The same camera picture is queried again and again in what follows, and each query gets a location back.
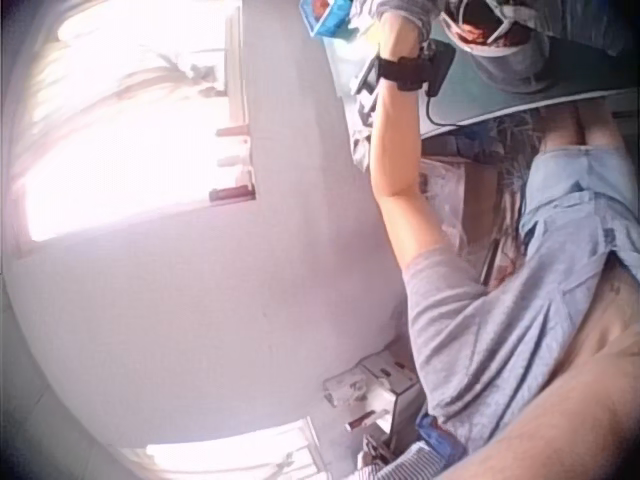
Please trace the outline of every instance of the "black wrist strap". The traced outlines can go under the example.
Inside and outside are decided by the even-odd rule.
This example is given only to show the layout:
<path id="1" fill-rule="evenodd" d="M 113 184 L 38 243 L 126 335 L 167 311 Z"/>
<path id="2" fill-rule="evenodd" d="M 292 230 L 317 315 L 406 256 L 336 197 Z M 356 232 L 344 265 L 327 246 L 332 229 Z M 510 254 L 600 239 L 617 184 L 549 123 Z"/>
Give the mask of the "black wrist strap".
<path id="1" fill-rule="evenodd" d="M 378 55 L 378 80 L 384 78 L 398 85 L 402 92 L 415 92 L 429 81 L 431 66 L 420 54 L 417 58 L 401 57 L 397 62 Z"/>

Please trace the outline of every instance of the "black cable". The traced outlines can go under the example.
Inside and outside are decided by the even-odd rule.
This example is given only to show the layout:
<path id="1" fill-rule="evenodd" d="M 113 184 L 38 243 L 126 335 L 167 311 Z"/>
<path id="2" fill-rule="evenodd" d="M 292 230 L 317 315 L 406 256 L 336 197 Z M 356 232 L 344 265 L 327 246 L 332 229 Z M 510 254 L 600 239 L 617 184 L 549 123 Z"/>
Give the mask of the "black cable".
<path id="1" fill-rule="evenodd" d="M 429 122 L 431 122 L 436 127 L 459 127 L 460 126 L 457 123 L 440 123 L 440 122 L 436 122 L 431 117 L 430 107 L 431 107 L 431 97 L 429 95 L 427 95 L 427 108 L 426 108 L 426 112 L 425 113 L 427 115 L 427 120 L 429 120 Z"/>

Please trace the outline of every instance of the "gray t-shirt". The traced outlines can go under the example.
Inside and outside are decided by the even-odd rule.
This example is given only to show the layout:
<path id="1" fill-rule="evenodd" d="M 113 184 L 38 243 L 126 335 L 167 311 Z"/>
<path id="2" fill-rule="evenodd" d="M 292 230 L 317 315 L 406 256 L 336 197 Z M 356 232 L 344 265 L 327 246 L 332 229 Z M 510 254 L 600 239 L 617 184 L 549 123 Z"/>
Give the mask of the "gray t-shirt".
<path id="1" fill-rule="evenodd" d="M 592 192 L 556 202 L 553 214 L 537 221 L 524 266 L 493 292 L 448 247 L 422 253 L 403 272 L 429 413 L 469 453 L 545 385 L 589 308 L 609 253 L 640 281 L 637 220 L 617 207 Z"/>

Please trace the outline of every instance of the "bright window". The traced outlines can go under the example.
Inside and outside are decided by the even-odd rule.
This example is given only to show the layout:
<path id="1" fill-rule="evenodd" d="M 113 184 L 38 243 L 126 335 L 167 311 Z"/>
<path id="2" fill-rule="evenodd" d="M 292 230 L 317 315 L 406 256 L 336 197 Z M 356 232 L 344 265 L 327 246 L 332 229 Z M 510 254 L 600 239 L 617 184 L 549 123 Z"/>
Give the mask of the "bright window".
<path id="1" fill-rule="evenodd" d="M 32 69 L 13 172 L 30 240 L 253 198 L 239 2 L 90 5 Z"/>
<path id="2" fill-rule="evenodd" d="M 123 450 L 150 479 L 328 479 L 308 420 L 209 442 Z"/>

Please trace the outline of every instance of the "table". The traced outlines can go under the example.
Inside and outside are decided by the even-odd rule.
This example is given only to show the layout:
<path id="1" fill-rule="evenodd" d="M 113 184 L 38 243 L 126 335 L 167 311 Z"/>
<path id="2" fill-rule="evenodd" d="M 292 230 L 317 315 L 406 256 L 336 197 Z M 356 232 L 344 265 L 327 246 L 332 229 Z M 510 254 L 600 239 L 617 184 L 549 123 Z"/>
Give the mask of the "table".
<path id="1" fill-rule="evenodd" d="M 450 40 L 439 20 L 433 23 L 431 36 Z M 356 99 L 349 82 L 364 67 L 371 55 L 365 40 L 325 39 L 336 92 L 345 107 L 350 132 L 359 127 Z M 431 100 L 431 116 L 438 123 L 469 125 L 521 110 L 571 100 L 635 92 L 638 85 L 636 55 L 610 57 L 605 52 L 576 42 L 551 38 L 549 62 L 556 82 L 538 93 L 512 94 L 498 90 L 476 72 L 470 54 L 456 48 L 456 57 L 440 94 Z M 425 115 L 426 97 L 420 94 L 420 134 L 431 137 L 455 127 L 438 127 Z"/>

